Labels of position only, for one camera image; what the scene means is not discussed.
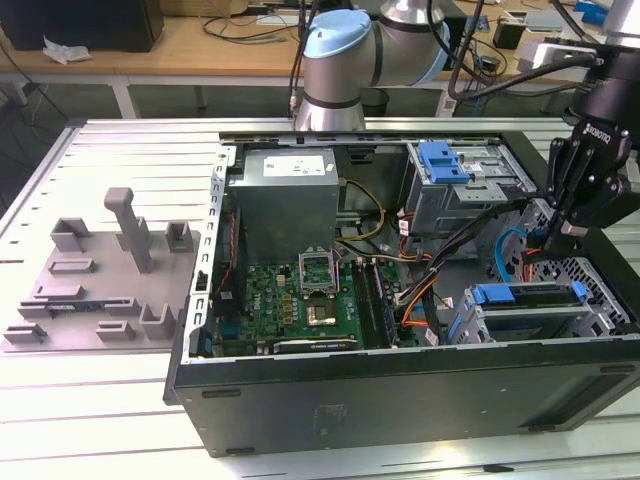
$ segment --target green motherboard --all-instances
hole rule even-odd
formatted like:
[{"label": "green motherboard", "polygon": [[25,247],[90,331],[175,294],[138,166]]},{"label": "green motherboard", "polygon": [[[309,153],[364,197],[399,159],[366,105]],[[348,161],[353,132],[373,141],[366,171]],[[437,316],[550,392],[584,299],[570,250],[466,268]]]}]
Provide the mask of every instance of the green motherboard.
[{"label": "green motherboard", "polygon": [[[219,325],[223,343],[231,346],[249,342],[349,339],[357,341],[358,349],[367,348],[352,268],[357,268],[352,262],[338,263],[337,291],[326,296],[303,291],[297,263],[249,266],[244,314],[239,322]],[[381,286],[391,302],[394,293],[400,290],[395,265],[381,262],[379,271]],[[326,263],[305,264],[303,277],[305,284],[321,284],[332,278]]]}]

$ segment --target gray floor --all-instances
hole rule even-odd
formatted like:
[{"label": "gray floor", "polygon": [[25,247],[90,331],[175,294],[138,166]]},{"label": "gray floor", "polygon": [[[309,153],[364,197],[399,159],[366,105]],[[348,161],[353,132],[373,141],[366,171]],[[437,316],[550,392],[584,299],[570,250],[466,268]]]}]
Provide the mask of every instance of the gray floor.
[{"label": "gray floor", "polygon": [[[206,111],[198,111],[191,87],[138,86],[132,93],[146,118],[207,117],[282,117],[288,104],[285,88],[207,87]],[[49,96],[71,118],[119,118],[119,111],[111,89],[106,86],[51,85]],[[367,103],[371,92],[365,92]],[[18,194],[30,172],[38,165],[65,125],[64,120],[43,101],[37,111],[34,129],[32,113],[40,94],[30,95],[29,105],[4,119],[0,119],[0,215]],[[387,116],[425,117],[435,113],[439,92],[424,90],[391,90]],[[551,116],[559,116],[570,100],[561,95],[554,101]],[[537,117],[545,98],[523,99],[496,97],[486,106],[486,117]],[[472,106],[460,108],[459,116],[473,116]]]}]

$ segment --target robotiq logo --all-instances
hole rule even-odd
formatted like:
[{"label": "robotiq logo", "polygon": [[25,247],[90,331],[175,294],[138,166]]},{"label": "robotiq logo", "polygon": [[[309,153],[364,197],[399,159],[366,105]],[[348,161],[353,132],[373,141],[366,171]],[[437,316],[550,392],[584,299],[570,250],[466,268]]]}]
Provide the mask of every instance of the robotiq logo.
[{"label": "robotiq logo", "polygon": [[603,132],[602,130],[598,130],[596,127],[594,127],[590,123],[587,123],[587,126],[584,129],[584,132],[582,133],[590,133],[591,135],[596,137],[598,140],[602,140],[607,145],[609,145],[609,142],[611,141],[611,135]]}]

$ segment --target white workbench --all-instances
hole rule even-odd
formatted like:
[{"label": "white workbench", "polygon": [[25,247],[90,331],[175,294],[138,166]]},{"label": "white workbench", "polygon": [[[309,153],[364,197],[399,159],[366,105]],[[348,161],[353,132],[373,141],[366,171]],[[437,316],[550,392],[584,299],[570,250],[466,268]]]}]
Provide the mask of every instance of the white workbench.
[{"label": "white workbench", "polygon": [[[152,230],[172,219],[197,229],[216,132],[248,125],[287,128],[279,120],[139,120],[65,130],[0,221],[0,324],[18,318],[16,305],[53,248],[48,233],[58,217],[79,215],[89,229],[115,229],[102,207],[110,186],[133,188],[134,209]],[[384,119],[369,125],[522,130],[544,155],[549,140],[569,132],[549,119]],[[639,261],[638,224],[636,216],[610,231],[632,262]],[[516,469],[500,479],[640,475],[638,390],[568,433],[213,460],[182,408],[162,402],[168,363],[169,353],[0,355],[0,479],[466,478],[481,475],[486,464]]]}]

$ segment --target ram slot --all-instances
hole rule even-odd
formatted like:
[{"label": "ram slot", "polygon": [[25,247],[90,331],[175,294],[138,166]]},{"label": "ram slot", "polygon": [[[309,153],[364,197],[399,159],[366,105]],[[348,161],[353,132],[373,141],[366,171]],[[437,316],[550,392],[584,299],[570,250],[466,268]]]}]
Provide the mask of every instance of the ram slot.
[{"label": "ram slot", "polygon": [[379,348],[388,348],[391,346],[387,335],[387,323],[384,315],[384,305],[378,295],[377,278],[374,265],[365,265],[365,277],[367,280],[367,291],[369,295],[369,304],[372,307],[375,331],[378,337]]},{"label": "ram slot", "polygon": [[398,333],[396,332],[396,322],[393,312],[391,311],[389,300],[387,300],[387,295],[384,291],[384,278],[377,263],[374,263],[371,267],[376,280],[376,290],[380,302],[380,312],[382,313],[385,331],[387,332],[387,341],[389,345],[396,345],[398,343]]},{"label": "ram slot", "polygon": [[356,307],[360,319],[362,341],[366,349],[380,348],[380,335],[375,317],[375,302],[369,295],[369,282],[363,265],[351,262],[351,278],[353,280]]}]

